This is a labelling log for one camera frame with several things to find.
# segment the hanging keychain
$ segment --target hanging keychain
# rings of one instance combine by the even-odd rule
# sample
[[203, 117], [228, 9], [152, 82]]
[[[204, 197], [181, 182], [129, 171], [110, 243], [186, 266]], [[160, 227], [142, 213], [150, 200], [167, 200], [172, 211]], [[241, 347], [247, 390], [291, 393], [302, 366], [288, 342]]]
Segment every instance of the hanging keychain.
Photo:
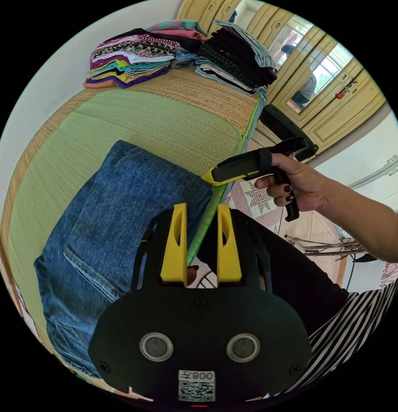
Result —
[[343, 88], [343, 91], [342, 91], [342, 92], [337, 93], [337, 94], [335, 95], [336, 98], [340, 100], [340, 99], [342, 99], [343, 97], [345, 97], [346, 94], [350, 92], [349, 88], [352, 87], [352, 85], [355, 84], [355, 83], [357, 83], [357, 82], [358, 82], [357, 80], [353, 79], [347, 86], [345, 86], [345, 87]]

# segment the stack of folded clothes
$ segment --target stack of folded clothes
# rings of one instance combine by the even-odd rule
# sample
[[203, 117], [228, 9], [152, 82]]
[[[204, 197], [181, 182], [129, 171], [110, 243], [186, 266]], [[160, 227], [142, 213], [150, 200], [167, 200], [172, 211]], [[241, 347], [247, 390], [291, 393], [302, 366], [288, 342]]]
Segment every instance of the stack of folded clothes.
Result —
[[276, 79], [276, 66], [267, 49], [234, 23], [215, 20], [222, 28], [197, 52], [196, 73], [247, 95]]
[[90, 57], [84, 87], [127, 88], [137, 83], [193, 65], [207, 41], [197, 20], [174, 20], [137, 28], [99, 44]]

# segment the striped shirt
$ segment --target striped shirt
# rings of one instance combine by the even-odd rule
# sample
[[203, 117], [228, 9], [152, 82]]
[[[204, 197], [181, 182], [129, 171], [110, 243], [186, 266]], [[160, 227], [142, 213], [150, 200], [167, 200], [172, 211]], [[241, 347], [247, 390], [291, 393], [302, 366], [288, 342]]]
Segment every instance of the striped shirt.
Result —
[[306, 97], [307, 99], [310, 99], [313, 96], [313, 93], [315, 93], [316, 85], [317, 85], [317, 80], [315, 75], [312, 73], [309, 76], [310, 80], [312, 80], [312, 83], [308, 88], [305, 90], [300, 90], [300, 93], [302, 96]]
[[398, 279], [382, 289], [351, 293], [345, 306], [309, 337], [312, 357], [305, 373], [291, 388], [274, 396], [301, 388], [349, 360], [379, 325], [397, 290]]

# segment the screw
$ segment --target screw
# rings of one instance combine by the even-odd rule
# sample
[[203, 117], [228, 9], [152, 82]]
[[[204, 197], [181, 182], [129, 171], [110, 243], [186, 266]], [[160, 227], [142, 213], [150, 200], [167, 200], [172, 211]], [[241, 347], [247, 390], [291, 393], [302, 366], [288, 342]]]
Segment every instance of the screw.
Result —
[[201, 308], [206, 305], [207, 299], [203, 295], [197, 295], [193, 298], [193, 303], [195, 306]]
[[103, 373], [110, 373], [110, 366], [106, 362], [100, 362], [100, 369]]
[[300, 370], [300, 365], [299, 364], [295, 364], [293, 365], [290, 369], [289, 369], [289, 375], [296, 375], [299, 370]]

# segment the bed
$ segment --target bed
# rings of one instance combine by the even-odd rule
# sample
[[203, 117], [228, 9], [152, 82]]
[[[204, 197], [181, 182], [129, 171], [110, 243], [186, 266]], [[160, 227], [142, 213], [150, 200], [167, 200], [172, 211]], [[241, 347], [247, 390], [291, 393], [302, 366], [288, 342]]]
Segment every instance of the bed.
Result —
[[[32, 137], [12, 175], [0, 228], [0, 268], [20, 314], [17, 285], [39, 339], [55, 356], [46, 335], [34, 260], [83, 184], [98, 170], [117, 140], [139, 145], [203, 175], [246, 150], [265, 95], [246, 96], [194, 68], [129, 89], [85, 89], [60, 107]], [[216, 188], [188, 252], [192, 261], [217, 204], [231, 186]], [[111, 389], [103, 381], [90, 383]]]

